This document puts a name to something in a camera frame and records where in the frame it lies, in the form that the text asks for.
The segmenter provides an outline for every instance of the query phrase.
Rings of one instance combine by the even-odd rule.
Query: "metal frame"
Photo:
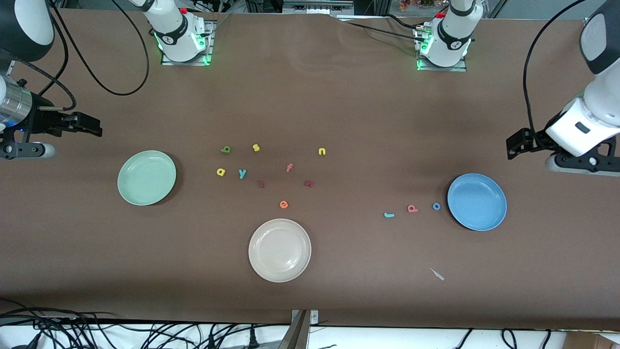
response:
[[[354,15],[353,0],[285,0],[282,13],[323,13],[332,17]]]
[[[308,334],[310,323],[319,320],[318,310],[293,310],[293,323],[288,328],[278,349],[306,349],[308,347]]]

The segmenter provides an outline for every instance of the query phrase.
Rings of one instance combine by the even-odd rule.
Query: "black cable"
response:
[[[149,337],[147,338],[147,341],[145,341],[146,346],[148,346],[149,343],[152,343],[160,335],[170,338],[169,342],[173,340],[181,340],[186,343],[186,346],[188,344],[192,344],[192,345],[195,344],[193,341],[187,340],[186,338],[177,337],[176,335],[169,335],[168,333],[164,333],[164,331],[167,330],[167,329],[164,329],[164,327],[168,327],[168,329],[170,329],[173,326],[179,325],[179,323],[170,324],[170,322],[166,322],[161,327],[162,329],[164,329],[164,331],[157,331],[153,329],[151,330],[133,329],[131,327],[124,326],[122,324],[112,324],[111,326],[108,326],[104,329],[99,324],[99,321],[97,318],[97,314],[100,314],[101,312],[75,312],[73,310],[56,309],[56,308],[49,308],[49,307],[26,307],[22,303],[12,301],[10,299],[4,299],[1,297],[0,297],[0,301],[10,302],[20,307],[20,309],[9,310],[7,312],[0,314],[0,319],[27,319],[27,320],[13,321],[11,323],[0,325],[0,327],[7,326],[7,325],[24,324],[24,323],[30,322],[32,323],[34,329],[39,330],[42,335],[45,335],[46,337],[52,340],[54,348],[57,348],[57,347],[60,347],[61,349],[97,348],[98,346],[95,341],[94,334],[92,333],[93,330],[97,330],[97,329],[91,328],[91,326],[88,324],[89,320],[92,320],[95,322],[98,330],[102,332],[102,335],[105,337],[106,341],[108,341],[108,343],[110,344],[112,348],[116,348],[116,346],[112,343],[112,341],[109,339],[109,337],[107,336],[104,330],[109,329],[110,327],[115,326],[115,325],[121,326],[125,329],[132,330],[132,331],[138,331],[138,332],[149,331],[150,332]],[[76,318],[71,319],[67,322],[66,319],[42,317],[38,315],[36,312],[58,312],[62,314],[69,314],[72,317],[75,316]],[[66,348],[61,342],[59,342],[58,339],[56,339],[55,336],[52,334],[52,331],[62,332],[66,336],[67,341],[69,342],[69,347]]]
[[[130,92],[127,92],[127,93],[119,93],[119,92],[116,92],[116,91],[112,91],[111,89],[109,89],[106,85],[104,85],[98,79],[98,77],[95,75],[95,73],[92,72],[91,67],[88,65],[88,63],[86,63],[86,60],[84,59],[84,56],[82,56],[82,52],[80,52],[80,50],[78,49],[78,46],[76,45],[75,40],[73,40],[73,37],[71,36],[71,33],[69,32],[69,29],[67,29],[67,26],[64,23],[64,20],[63,20],[62,16],[60,15],[60,11],[58,11],[58,8],[56,8],[56,5],[54,5],[53,0],[50,0],[50,6],[52,7],[54,12],[56,13],[56,16],[58,16],[58,19],[60,20],[60,24],[63,26],[64,32],[67,34],[67,37],[69,38],[69,41],[71,42],[71,45],[73,46],[73,48],[75,49],[76,53],[78,54],[79,59],[82,61],[82,63],[86,67],[86,70],[91,75],[91,77],[95,80],[95,82],[99,86],[101,86],[102,89],[106,90],[107,92],[109,92],[109,93],[111,93],[111,94],[113,94],[115,96],[129,96],[131,94],[134,94],[134,93],[138,92],[142,88],[142,86],[144,86],[144,84],[146,83],[146,80],[149,77],[149,71],[151,69],[151,66],[150,66],[150,63],[149,63],[149,53],[148,53],[148,49],[146,48],[146,43],[144,42],[144,38],[142,38],[142,34],[140,33],[140,30],[138,29],[136,24],[129,17],[129,15],[127,15],[125,10],[123,10],[123,8],[120,7],[120,5],[116,2],[116,0],[110,0],[110,1],[112,1],[114,3],[114,5],[116,5],[116,7],[120,10],[120,12],[122,12],[123,15],[127,18],[129,23],[131,24],[131,26],[136,30],[136,33],[140,37],[140,42],[142,43],[142,48],[144,49],[144,56],[146,58],[146,72],[144,73],[144,79],[142,80],[142,82],[140,83],[140,85],[137,88],[135,88],[134,90],[132,90]]]
[[[200,6],[200,7],[202,7],[204,10],[207,10],[207,11],[209,11],[209,12],[213,12],[213,10],[212,10],[212,9],[210,9],[209,7],[207,7],[206,5],[198,5],[198,3],[197,3],[197,2],[198,2],[198,0],[192,0],[192,2],[193,2],[193,4],[194,4],[194,6],[197,6],[197,7],[198,7],[198,6]]]
[[[547,335],[544,337],[544,341],[542,341],[541,349],[545,349],[547,347],[547,343],[549,343],[549,339],[551,338],[551,330],[546,330]]]
[[[41,338],[41,333],[37,333],[36,336],[34,336],[34,338],[30,341],[30,343],[26,345],[25,349],[37,349],[38,341],[40,338]]]
[[[186,340],[185,338],[182,338],[182,337],[175,337],[175,336],[170,335],[168,333],[164,333],[164,332],[160,332],[158,330],[155,330],[152,327],[150,329],[134,329],[133,327],[129,327],[129,326],[126,326],[126,325],[123,325],[123,324],[111,324],[108,327],[104,328],[104,327],[101,327],[101,325],[99,325],[98,323],[97,323],[97,325],[98,325],[99,328],[95,329],[95,330],[99,330],[99,331],[102,331],[102,332],[107,330],[107,329],[109,329],[109,328],[111,328],[111,327],[119,326],[119,327],[122,327],[122,328],[124,328],[126,330],[129,330],[129,331],[134,331],[134,332],[154,332],[154,333],[158,333],[160,335],[163,335],[163,336],[166,336],[166,337],[169,337],[169,338],[173,338],[174,340],[188,341],[188,342],[193,344],[193,342],[191,340]]]
[[[202,330],[200,330],[200,326],[196,326],[196,329],[198,330],[198,336],[199,336],[198,343],[200,343],[202,342]]]
[[[250,342],[247,345],[247,349],[256,349],[260,347],[260,344],[256,340],[256,331],[254,330],[254,325],[250,325]]]
[[[63,31],[60,30],[60,26],[58,25],[54,17],[51,18],[51,22],[52,24],[54,24],[54,28],[56,28],[56,31],[58,32],[58,35],[60,36],[60,40],[63,42],[63,51],[64,51],[63,64],[60,66],[60,69],[58,70],[56,75],[54,75],[54,78],[60,79],[60,76],[64,73],[64,69],[67,67],[67,63],[69,62],[69,47],[67,46],[67,40],[64,38]],[[47,90],[49,90],[53,84],[54,84],[54,81],[50,81],[47,85],[45,85],[45,87],[41,90],[41,92],[38,93],[38,95],[43,96],[43,94],[46,93]]]
[[[5,324],[0,325],[0,327],[2,326],[15,326],[15,325],[24,325],[24,324],[28,324],[31,323],[31,320],[20,320],[20,321],[15,321],[15,322],[7,322]]]
[[[465,341],[467,340],[467,337],[469,337],[469,335],[471,334],[473,330],[474,329],[469,329],[467,333],[465,333],[465,335],[463,336],[463,339],[461,339],[461,343],[455,349],[462,349],[463,345],[465,345]]]
[[[224,343],[224,339],[226,339],[226,336],[228,336],[231,331],[235,328],[236,325],[230,326],[228,328],[228,330],[226,331],[226,333],[224,333],[220,338],[219,338],[219,343],[215,346],[215,349],[219,349],[222,346],[222,343]]]
[[[264,7],[265,7],[265,1],[264,1],[264,0],[263,0],[263,2],[256,2],[256,1],[253,1],[253,0],[246,0],[246,2],[249,2],[249,3],[251,3],[251,4],[255,4],[255,5],[256,5],[256,8],[257,8],[258,10],[260,10],[260,13],[266,13],[266,12],[265,12],[265,9],[264,9]]]
[[[536,46],[536,43],[538,42],[538,39],[540,39],[540,37],[543,34],[543,32],[558,17],[560,17],[566,11],[570,10],[571,8],[575,7],[576,5],[581,4],[584,1],[587,1],[587,0],[577,0],[577,1],[573,2],[572,4],[570,4],[570,5],[566,6],[565,8],[563,8],[555,16],[551,17],[551,19],[549,19],[549,21],[541,28],[541,30],[538,32],[538,34],[536,34],[536,37],[534,38],[534,41],[532,41],[532,45],[529,47],[528,55],[525,57],[525,64],[523,65],[523,95],[525,97],[525,106],[528,109],[529,128],[530,128],[532,134],[534,135],[534,139],[536,140],[538,145],[541,146],[541,147],[543,146],[543,144],[541,143],[540,139],[538,139],[538,135],[536,135],[536,131],[534,130],[534,120],[532,119],[532,105],[529,102],[529,94],[528,94],[528,65],[529,65],[529,59],[532,56],[532,51],[534,50],[534,46]]]
[[[149,335],[148,335],[148,337],[146,337],[146,339],[144,340],[144,342],[140,346],[140,349],[144,349],[144,348],[148,347],[148,344],[150,343],[148,341],[151,339],[151,336],[153,336],[153,330],[154,329],[155,329],[155,324],[152,324],[151,325],[151,330],[149,331]]]
[[[228,326],[224,327],[223,329],[221,329],[221,330],[219,330],[219,331],[215,332],[213,335],[214,335],[214,336],[217,336],[220,332],[223,332],[223,331],[225,331],[225,330],[229,329],[230,327],[234,327],[234,326],[238,326],[238,325],[239,325],[239,324],[231,324],[231,325],[228,325]],[[258,328],[261,328],[261,327],[280,326],[280,324],[261,324],[261,325],[253,325],[253,326],[254,326],[254,328],[255,328],[255,329],[258,329]],[[207,343],[207,342],[209,342],[209,341],[210,341],[210,342],[209,342],[209,343],[207,343],[207,345],[205,346],[206,348],[208,348],[210,345],[214,345],[214,344],[215,344],[215,342],[222,340],[222,339],[223,339],[223,337],[226,337],[226,336],[229,336],[229,335],[234,335],[235,333],[239,333],[239,332],[247,331],[247,330],[249,330],[250,328],[251,328],[251,326],[250,326],[250,327],[246,327],[246,328],[244,328],[244,329],[234,330],[234,331],[232,331],[232,332],[227,332],[227,333],[226,333],[226,335],[223,335],[222,337],[219,337],[219,338],[214,339],[214,340],[213,340],[213,339],[210,339],[210,338],[211,338],[211,336],[209,336],[207,339],[205,339],[204,341],[200,342],[200,343],[196,346],[196,348],[201,348],[201,347],[202,347],[202,345],[204,345],[205,343]]]
[[[400,18],[396,17],[395,15],[393,15],[391,13],[386,14],[384,17],[389,17],[389,18],[395,20],[396,22],[398,22],[398,24],[402,25],[405,28],[415,29],[415,25],[407,24],[407,23],[401,21]]]
[[[207,339],[205,339],[204,341],[201,341],[200,343],[198,343],[198,345],[196,346],[197,348],[200,348],[201,345],[203,345],[204,343],[208,343],[206,345],[207,349],[215,349],[216,347],[216,342],[217,339],[215,339],[215,336],[217,336],[218,334],[220,334],[221,332],[230,329],[231,327],[236,326],[237,324],[231,324],[228,326],[224,326],[222,329],[218,330],[217,332],[213,333],[213,329],[215,328],[215,324],[213,326],[211,326],[211,330],[209,331],[209,337],[207,337]]]
[[[366,7],[366,9],[364,10],[364,13],[362,13],[362,14],[361,14],[362,16],[365,16],[365,15],[368,13],[368,10],[370,9],[370,6],[372,6],[372,5],[373,5],[373,3],[374,3],[374,0],[371,0],[371,1],[368,3],[368,6],[367,6],[367,7]]]
[[[217,31],[218,31],[218,29],[219,29],[222,25],[224,25],[224,23],[226,23],[226,20],[227,20],[227,19],[228,19],[228,17],[230,17],[230,16],[231,16],[231,14],[230,14],[230,13],[226,14],[226,17],[224,17],[224,19],[223,19],[221,22],[217,22],[217,23],[216,23],[215,29],[213,29],[213,31],[212,31],[212,32],[210,32],[210,33],[205,33],[205,34],[206,34],[205,36],[213,35],[215,32],[217,32]]]
[[[209,337],[213,337],[213,329],[215,328],[216,324],[211,325],[211,329],[209,330]]]
[[[180,331],[178,331],[177,333],[175,333],[175,334],[173,334],[172,336],[170,336],[170,338],[168,338],[168,340],[166,340],[164,343],[162,343],[161,345],[158,345],[158,346],[157,346],[157,349],[164,349],[164,347],[166,346],[166,344],[168,344],[168,343],[172,343],[172,342],[174,342],[175,340],[177,340],[177,339],[179,338],[178,336],[179,336],[182,332],[184,332],[184,331],[186,331],[186,330],[188,330],[188,329],[190,329],[190,328],[192,328],[192,327],[194,327],[194,326],[197,326],[197,325],[198,325],[197,323],[192,323],[192,324],[191,324],[191,325],[189,325],[188,327],[183,328],[182,330],[180,330]],[[193,341],[191,341],[191,340],[189,340],[189,343],[191,343],[192,345],[196,345],[196,343],[194,343],[194,342],[193,342]]]
[[[382,33],[386,33],[386,34],[390,34],[390,35],[395,35],[397,37],[404,37],[404,38],[415,40],[415,41],[424,41],[424,39],[420,38],[420,37],[412,37],[412,36],[409,36],[409,35],[398,34],[398,33],[395,33],[395,32],[388,32],[387,30],[373,28],[373,27],[368,27],[367,25],[363,25],[363,24],[357,24],[357,23],[351,23],[351,22],[347,22],[347,23],[349,23],[350,25],[354,25],[356,27],[361,27],[361,28],[366,28],[366,29],[370,29],[370,30],[375,30],[377,32],[382,32]]]
[[[508,341],[506,341],[506,337],[505,337],[505,333],[506,332],[510,333],[510,335],[512,336],[512,343],[514,344],[514,347],[512,345],[508,344]],[[506,347],[508,347],[510,349],[516,349],[516,337],[515,337],[515,333],[512,332],[512,330],[503,329],[502,330],[502,340],[503,340],[504,344],[506,344]]]
[[[71,106],[63,107],[63,111],[70,111],[70,110],[75,109],[75,107],[77,106],[77,103],[78,103],[76,101],[76,98],[73,96],[73,93],[71,93],[71,91],[69,91],[69,89],[65,85],[63,85],[60,81],[58,81],[58,79],[54,78],[52,75],[47,73],[45,70],[37,67],[36,65],[32,64],[29,61],[22,61],[22,60],[17,59],[17,57],[13,57],[13,59],[16,60],[16,61],[22,62],[23,64],[25,64],[30,69],[33,69],[37,73],[39,73],[39,74],[43,75],[44,77],[50,79],[53,83],[57,84],[61,89],[63,89],[63,91],[67,94],[67,96],[69,96],[69,98],[71,98]]]
[[[161,333],[164,333],[164,332],[168,331],[169,329],[171,329],[172,327],[175,327],[176,325],[177,324],[164,324],[164,325],[161,325],[161,327],[159,328],[159,333],[157,335],[155,335],[155,336],[153,336],[153,334],[150,333],[149,336],[144,341],[144,343],[142,344],[142,346],[140,347],[140,349],[148,349],[149,345],[153,341],[155,341],[155,339],[157,337],[159,337],[161,335]]]

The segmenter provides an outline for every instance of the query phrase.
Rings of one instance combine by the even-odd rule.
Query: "white plate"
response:
[[[118,192],[130,204],[152,205],[174,187],[177,168],[172,159],[157,150],[137,153],[118,173]]]
[[[290,219],[273,219],[252,235],[248,254],[254,271],[273,283],[298,277],[308,266],[312,246],[308,233]]]

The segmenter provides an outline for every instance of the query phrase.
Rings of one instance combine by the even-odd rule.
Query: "white floor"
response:
[[[150,329],[150,325],[129,325],[135,329]],[[186,325],[180,325],[167,331],[176,333]],[[200,331],[202,338],[206,338],[211,325],[201,325]],[[287,326],[264,327],[256,329],[256,338],[259,343],[280,341],[287,330]],[[26,345],[36,335],[38,331],[31,326],[6,326],[0,328],[0,349],[10,349],[18,345]],[[360,328],[360,327],[312,327],[309,336],[308,349],[320,349],[335,345],[335,349],[455,349],[467,330],[453,329],[385,329],[385,328]],[[93,332],[99,349],[112,348],[109,343],[98,332]],[[117,349],[139,349],[146,340],[147,332],[132,332],[121,327],[111,327],[105,330],[109,339]],[[514,331],[518,347],[521,349],[541,349],[542,342],[546,336],[545,331],[519,330]],[[180,337],[198,342],[200,334],[196,327],[192,327],[186,332],[182,332]],[[507,334],[507,340],[512,344],[512,339]],[[566,332],[552,332],[551,339],[546,349],[560,349],[564,344]],[[59,334],[58,340],[66,343],[63,336]],[[149,345],[149,348],[156,348],[167,340],[159,337]],[[223,345],[224,348],[239,347],[247,345],[249,332],[244,331],[227,337]],[[52,349],[53,344],[49,338],[41,338],[38,349]],[[166,349],[187,349],[186,343],[180,340],[170,342],[165,346]],[[500,337],[499,330],[474,330],[467,339],[463,349],[509,349]]]

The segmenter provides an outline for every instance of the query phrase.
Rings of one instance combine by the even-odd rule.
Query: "small white scrap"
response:
[[[441,274],[440,274],[440,273],[437,273],[435,270],[433,270],[433,268],[429,268],[429,269],[433,272],[433,274],[435,274],[435,276],[436,276],[439,280],[444,281],[444,280],[446,279],[446,278],[444,278],[443,276],[441,276]]]

